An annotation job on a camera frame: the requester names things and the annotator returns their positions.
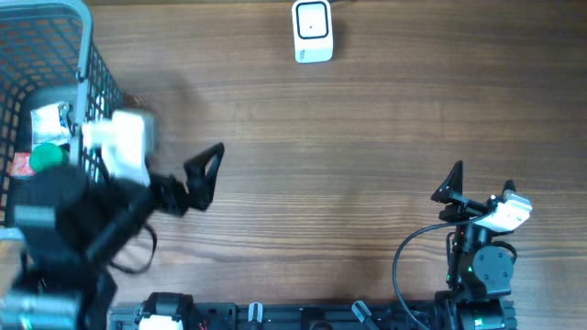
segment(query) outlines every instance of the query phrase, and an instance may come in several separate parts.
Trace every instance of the green cap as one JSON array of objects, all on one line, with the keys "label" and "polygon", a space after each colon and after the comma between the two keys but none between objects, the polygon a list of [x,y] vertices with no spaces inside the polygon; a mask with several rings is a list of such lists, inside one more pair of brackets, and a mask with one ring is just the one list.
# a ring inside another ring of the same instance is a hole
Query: green cap
[{"label": "green cap", "polygon": [[52,143],[43,143],[36,147],[30,155],[30,168],[40,172],[61,164],[67,164],[70,155],[59,146]]}]

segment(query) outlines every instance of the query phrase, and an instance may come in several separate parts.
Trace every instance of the white object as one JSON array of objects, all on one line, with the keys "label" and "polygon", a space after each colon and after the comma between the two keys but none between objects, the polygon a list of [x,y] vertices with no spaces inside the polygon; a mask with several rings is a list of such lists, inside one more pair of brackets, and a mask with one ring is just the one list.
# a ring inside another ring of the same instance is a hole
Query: white object
[{"label": "white object", "polygon": [[67,127],[67,119],[65,118],[67,113],[61,115],[60,105],[66,104],[49,104],[30,112],[33,149],[43,143],[60,146],[68,143],[72,138],[72,132]]},{"label": "white object", "polygon": [[332,15],[325,0],[298,0],[292,6],[295,60],[315,63],[332,59]]},{"label": "white object", "polygon": [[183,330],[183,322],[175,322],[171,316],[151,315],[140,320],[138,330]]},{"label": "white object", "polygon": [[475,225],[484,226],[496,233],[503,233],[518,228],[530,217],[532,203],[529,200],[512,191],[505,191],[502,198],[504,203],[498,203],[492,214],[475,222]]},{"label": "white object", "polygon": [[83,124],[82,132],[85,147],[102,148],[110,175],[150,185],[145,158],[155,149],[155,119],[151,115],[117,110],[112,120]]}]

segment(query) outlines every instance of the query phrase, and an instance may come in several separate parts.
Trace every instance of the basket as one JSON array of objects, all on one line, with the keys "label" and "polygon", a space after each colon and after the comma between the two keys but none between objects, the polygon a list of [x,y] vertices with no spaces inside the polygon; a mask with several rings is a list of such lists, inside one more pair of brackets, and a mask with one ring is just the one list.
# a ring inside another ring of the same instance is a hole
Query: basket
[{"label": "basket", "polygon": [[13,226],[11,195],[23,181],[9,177],[15,152],[30,152],[30,111],[72,106],[70,163],[101,178],[99,151],[82,144],[81,125],[110,117],[122,102],[92,41],[93,20],[78,0],[10,0],[0,4],[0,226]]}]

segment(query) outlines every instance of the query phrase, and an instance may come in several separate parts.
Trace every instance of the white device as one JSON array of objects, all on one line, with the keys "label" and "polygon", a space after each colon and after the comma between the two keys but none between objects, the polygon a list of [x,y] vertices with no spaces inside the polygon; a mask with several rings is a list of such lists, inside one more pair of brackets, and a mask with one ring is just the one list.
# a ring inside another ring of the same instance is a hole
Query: white device
[{"label": "white device", "polygon": [[112,119],[85,123],[83,145],[102,148],[108,173],[149,186],[145,157],[155,149],[155,118],[137,110],[116,110]]},{"label": "white device", "polygon": [[173,321],[171,316],[151,315],[140,320],[138,330],[183,330],[183,322]]},{"label": "white device", "polygon": [[492,214],[475,223],[496,233],[509,232],[522,225],[532,212],[532,203],[515,192],[506,190],[503,203],[498,203]]},{"label": "white device", "polygon": [[292,6],[295,60],[316,63],[332,59],[332,15],[326,0],[298,0]]}]

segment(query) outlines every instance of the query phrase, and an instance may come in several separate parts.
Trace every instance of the wood grain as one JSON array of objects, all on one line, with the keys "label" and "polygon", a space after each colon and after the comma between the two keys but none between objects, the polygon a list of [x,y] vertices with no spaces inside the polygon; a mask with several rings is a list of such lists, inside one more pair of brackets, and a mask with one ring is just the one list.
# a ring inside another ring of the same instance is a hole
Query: wood grain
[{"label": "wood grain", "polygon": [[[438,221],[429,195],[464,160],[472,198],[511,178],[534,203],[504,238],[519,252],[520,328],[583,328],[586,9],[334,4],[335,58],[299,65],[290,4],[94,7],[95,42],[118,84],[159,117],[153,167],[181,177],[183,160],[227,146],[209,211],[155,214],[154,265],[115,272],[117,300],[394,299],[395,250]],[[406,296],[445,289],[447,232],[404,252]],[[0,259],[4,279],[12,250]],[[148,250],[140,237],[120,258]]]}]

